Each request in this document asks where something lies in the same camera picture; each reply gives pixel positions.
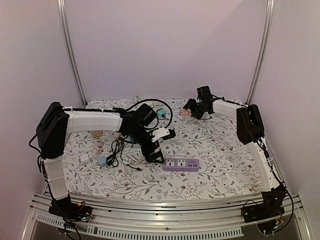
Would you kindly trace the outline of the pink charger plug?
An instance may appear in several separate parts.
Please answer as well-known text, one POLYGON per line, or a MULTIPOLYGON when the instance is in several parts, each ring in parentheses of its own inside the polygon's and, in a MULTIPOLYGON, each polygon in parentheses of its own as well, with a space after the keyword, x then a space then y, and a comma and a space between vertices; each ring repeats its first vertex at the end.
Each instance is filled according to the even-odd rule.
POLYGON ((189 109, 182 109, 181 110, 181 115, 183 116, 183 117, 190 117, 191 116, 191 111, 189 110, 189 109))

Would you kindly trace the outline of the purple power strip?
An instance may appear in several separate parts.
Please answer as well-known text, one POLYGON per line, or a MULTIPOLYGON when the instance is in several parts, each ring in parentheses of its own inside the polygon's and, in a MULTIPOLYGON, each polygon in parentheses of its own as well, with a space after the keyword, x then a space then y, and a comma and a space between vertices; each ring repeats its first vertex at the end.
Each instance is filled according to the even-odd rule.
POLYGON ((200 169, 198 159, 166 159, 163 170, 166 172, 197 172, 200 169))

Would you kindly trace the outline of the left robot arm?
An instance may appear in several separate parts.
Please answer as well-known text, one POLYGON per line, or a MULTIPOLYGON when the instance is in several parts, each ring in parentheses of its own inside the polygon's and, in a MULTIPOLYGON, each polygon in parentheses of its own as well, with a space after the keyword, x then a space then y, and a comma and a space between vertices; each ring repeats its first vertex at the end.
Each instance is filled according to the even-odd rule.
POLYGON ((136 110, 113 108, 80 109, 66 108, 52 102, 36 128, 33 140, 44 167, 44 179, 49 185, 55 209, 63 216, 74 213, 74 205, 66 200, 69 195, 64 177, 62 156, 72 133, 89 131, 118 132, 132 138, 141 149, 148 163, 161 164, 164 157, 159 149, 159 137, 147 131, 147 126, 158 116, 147 104, 136 110))

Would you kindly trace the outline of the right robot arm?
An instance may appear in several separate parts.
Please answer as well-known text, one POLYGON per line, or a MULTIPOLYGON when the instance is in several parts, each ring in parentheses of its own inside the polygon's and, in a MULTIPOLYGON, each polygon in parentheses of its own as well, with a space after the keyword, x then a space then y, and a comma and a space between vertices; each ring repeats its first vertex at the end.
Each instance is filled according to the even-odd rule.
POLYGON ((201 119, 205 113, 227 115, 235 119, 236 136, 247 147, 257 167, 263 202, 258 213, 262 218, 269 218, 278 210, 278 203, 286 197, 286 188, 270 163, 270 154, 265 141, 265 128, 259 108, 255 104, 246 105, 218 97, 211 93, 208 86, 196 89, 197 99, 190 98, 183 109, 190 115, 201 119))

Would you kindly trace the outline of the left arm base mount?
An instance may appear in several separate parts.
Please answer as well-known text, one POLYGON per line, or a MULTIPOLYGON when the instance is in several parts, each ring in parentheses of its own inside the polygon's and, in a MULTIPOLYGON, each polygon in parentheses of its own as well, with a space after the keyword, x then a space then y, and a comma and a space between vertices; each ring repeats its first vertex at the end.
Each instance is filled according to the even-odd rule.
POLYGON ((70 222, 88 222, 92 217, 93 208, 86 205, 85 201, 73 203, 71 197, 56 200, 52 199, 48 212, 62 217, 70 222))

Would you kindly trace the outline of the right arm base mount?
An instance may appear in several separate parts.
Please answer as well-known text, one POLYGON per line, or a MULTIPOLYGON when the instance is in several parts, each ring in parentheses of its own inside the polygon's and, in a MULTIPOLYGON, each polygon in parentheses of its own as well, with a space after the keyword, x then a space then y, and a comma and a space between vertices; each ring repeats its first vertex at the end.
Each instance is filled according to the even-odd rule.
POLYGON ((285 213, 283 200, 288 193, 283 185, 272 188, 271 191, 262 191, 262 203, 247 205, 245 203, 241 209, 241 215, 245 223, 256 222, 280 216, 285 213))

